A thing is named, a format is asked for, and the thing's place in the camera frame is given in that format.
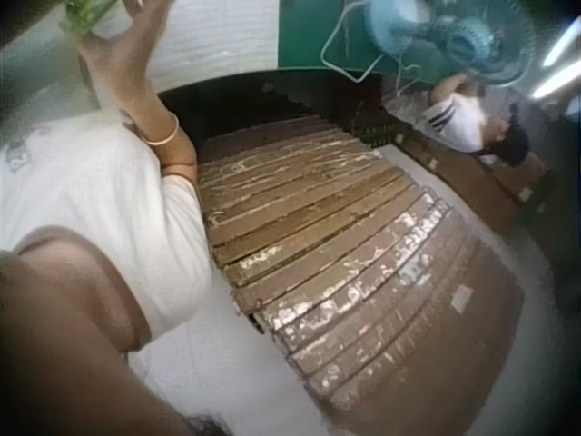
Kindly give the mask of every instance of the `ceiling light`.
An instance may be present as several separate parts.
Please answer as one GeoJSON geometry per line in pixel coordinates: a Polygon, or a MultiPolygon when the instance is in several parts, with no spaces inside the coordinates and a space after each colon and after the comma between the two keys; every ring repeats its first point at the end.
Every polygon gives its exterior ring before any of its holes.
{"type": "Polygon", "coordinates": [[[533,93],[533,98],[539,99],[543,98],[558,88],[565,86],[566,84],[573,82],[578,76],[581,75],[581,61],[577,61],[570,66],[559,70],[553,74],[546,82],[540,85],[536,91],[533,93]]]}
{"type": "Polygon", "coordinates": [[[557,41],[551,53],[548,54],[547,59],[545,59],[545,63],[543,66],[551,66],[556,62],[560,55],[565,52],[566,48],[581,35],[581,16],[578,16],[577,19],[569,26],[569,28],[565,31],[561,39],[557,41]]]}

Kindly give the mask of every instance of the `fan cord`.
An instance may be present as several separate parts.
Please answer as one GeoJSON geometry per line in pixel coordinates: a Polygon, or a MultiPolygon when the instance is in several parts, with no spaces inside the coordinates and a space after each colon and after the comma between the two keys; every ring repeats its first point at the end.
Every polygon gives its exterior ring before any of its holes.
{"type": "MultiPolygon", "coordinates": [[[[343,24],[343,21],[345,20],[345,18],[347,17],[347,15],[355,8],[364,6],[369,0],[359,0],[359,1],[355,1],[355,2],[351,2],[348,5],[346,5],[343,8],[343,12],[341,12],[341,15],[339,17],[339,20],[337,20],[337,24],[335,25],[335,28],[333,29],[333,31],[330,33],[329,38],[327,39],[327,42],[325,43],[325,45],[323,46],[322,50],[320,51],[320,61],[326,65],[328,68],[330,68],[333,71],[336,71],[337,73],[340,73],[342,75],[344,75],[345,77],[347,77],[348,79],[350,79],[352,82],[356,83],[356,84],[360,84],[361,82],[363,82],[367,76],[373,71],[373,68],[375,68],[375,66],[379,63],[379,61],[381,59],[383,59],[384,54],[380,54],[375,61],[373,61],[371,63],[371,65],[369,66],[369,68],[359,77],[354,77],[353,75],[349,74],[347,71],[343,70],[342,68],[340,68],[339,66],[332,64],[331,62],[329,62],[326,58],[325,58],[325,54],[327,53],[327,50],[329,49],[330,44],[333,42],[333,40],[335,39],[335,37],[337,36],[337,32],[340,30],[341,25],[343,24]]],[[[411,87],[412,85],[414,85],[415,83],[417,83],[419,81],[419,78],[421,77],[421,66],[417,65],[417,64],[413,64],[413,65],[407,65],[405,66],[403,64],[403,60],[402,60],[402,54],[399,55],[399,59],[396,58],[395,56],[389,56],[391,57],[397,64],[398,64],[398,78],[396,80],[396,95],[397,97],[400,97],[401,94],[408,89],[409,87],[411,87]],[[409,84],[406,84],[405,86],[403,86],[402,88],[399,88],[399,83],[401,82],[401,76],[403,74],[404,71],[408,71],[412,68],[417,68],[418,69],[418,76],[411,81],[409,84]]]]}
{"type": "Polygon", "coordinates": [[[339,20],[337,20],[337,24],[335,25],[335,28],[330,33],[329,38],[327,39],[327,42],[325,43],[322,50],[320,51],[320,61],[324,65],[326,65],[331,70],[334,70],[337,73],[344,75],[345,77],[347,77],[351,81],[355,82],[356,84],[360,84],[361,82],[363,82],[367,78],[367,76],[371,73],[371,71],[373,71],[373,68],[375,68],[375,65],[377,65],[381,59],[383,59],[383,54],[380,54],[375,59],[375,61],[373,61],[373,63],[369,66],[369,68],[365,71],[365,73],[363,73],[359,78],[352,76],[351,74],[349,74],[348,72],[346,72],[342,68],[329,62],[327,59],[325,59],[325,54],[327,53],[327,49],[329,48],[330,43],[332,43],[333,40],[335,39],[335,36],[337,36],[337,32],[341,28],[341,25],[343,24],[343,20],[345,20],[345,17],[349,14],[349,12],[351,12],[353,9],[355,9],[357,7],[361,7],[361,6],[365,5],[367,2],[368,2],[368,0],[359,0],[357,2],[349,3],[348,5],[346,5],[343,8],[343,12],[341,13],[341,15],[339,17],[339,20]]]}

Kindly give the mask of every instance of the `bracelet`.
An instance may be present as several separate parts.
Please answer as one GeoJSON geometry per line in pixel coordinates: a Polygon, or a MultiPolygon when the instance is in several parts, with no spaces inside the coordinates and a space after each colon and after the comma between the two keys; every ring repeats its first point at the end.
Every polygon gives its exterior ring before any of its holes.
{"type": "Polygon", "coordinates": [[[168,136],[167,139],[164,139],[163,141],[152,142],[152,141],[146,140],[143,137],[143,135],[141,135],[142,141],[144,141],[146,144],[150,145],[151,147],[159,147],[160,145],[166,145],[167,143],[170,143],[173,140],[173,138],[175,138],[175,136],[180,131],[180,120],[178,119],[177,115],[174,114],[173,112],[170,112],[170,114],[172,115],[173,119],[175,120],[175,129],[173,129],[172,134],[170,134],[170,136],[168,136]]]}

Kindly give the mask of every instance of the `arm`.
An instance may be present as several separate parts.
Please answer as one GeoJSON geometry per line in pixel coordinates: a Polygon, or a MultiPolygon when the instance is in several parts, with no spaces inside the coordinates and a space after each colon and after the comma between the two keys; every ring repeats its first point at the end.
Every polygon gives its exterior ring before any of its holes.
{"type": "Polygon", "coordinates": [[[0,356],[0,422],[24,426],[15,434],[192,434],[62,288],[18,258],[0,259],[0,356]]]}
{"type": "MultiPolygon", "coordinates": [[[[163,141],[175,128],[172,114],[149,85],[136,98],[123,101],[122,106],[133,119],[141,136],[148,141],[163,141]]],[[[182,129],[169,143],[151,148],[160,160],[162,176],[179,175],[196,186],[198,176],[196,151],[192,141],[182,129]]]]}
{"type": "MultiPolygon", "coordinates": [[[[175,119],[146,78],[146,69],[165,28],[172,0],[123,0],[133,19],[123,34],[107,40],[89,34],[79,42],[79,51],[96,79],[133,119],[141,136],[150,142],[168,138],[175,119]]],[[[160,160],[162,176],[180,175],[194,187],[197,157],[192,142],[180,130],[169,143],[152,147],[160,160]]]]}
{"type": "Polygon", "coordinates": [[[465,74],[456,74],[442,80],[429,93],[430,105],[445,102],[458,89],[458,87],[467,81],[465,74]]]}

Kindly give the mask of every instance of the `striped sleeve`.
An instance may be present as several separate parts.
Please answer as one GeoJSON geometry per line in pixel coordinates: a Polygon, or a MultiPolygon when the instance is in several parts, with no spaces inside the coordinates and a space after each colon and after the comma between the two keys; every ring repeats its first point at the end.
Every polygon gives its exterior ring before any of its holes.
{"type": "Polygon", "coordinates": [[[424,116],[428,119],[428,124],[438,133],[450,123],[455,114],[456,105],[452,98],[434,104],[424,112],[424,116]]]}

